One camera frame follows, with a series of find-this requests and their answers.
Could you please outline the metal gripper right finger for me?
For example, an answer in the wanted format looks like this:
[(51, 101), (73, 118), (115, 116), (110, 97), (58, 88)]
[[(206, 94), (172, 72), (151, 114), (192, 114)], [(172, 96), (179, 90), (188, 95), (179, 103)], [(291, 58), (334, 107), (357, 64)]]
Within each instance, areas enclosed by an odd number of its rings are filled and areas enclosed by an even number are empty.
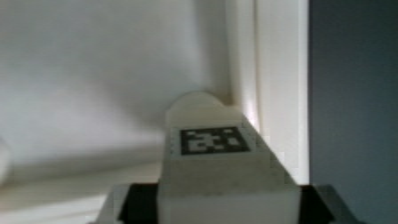
[(330, 185), (300, 186), (298, 224), (362, 224)]

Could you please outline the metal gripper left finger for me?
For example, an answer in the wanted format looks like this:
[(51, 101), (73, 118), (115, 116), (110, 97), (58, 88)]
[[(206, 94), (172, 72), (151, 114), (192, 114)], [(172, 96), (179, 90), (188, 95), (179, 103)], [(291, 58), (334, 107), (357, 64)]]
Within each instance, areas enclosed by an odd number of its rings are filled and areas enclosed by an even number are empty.
[(156, 183), (115, 185), (89, 224), (158, 224), (156, 193)]

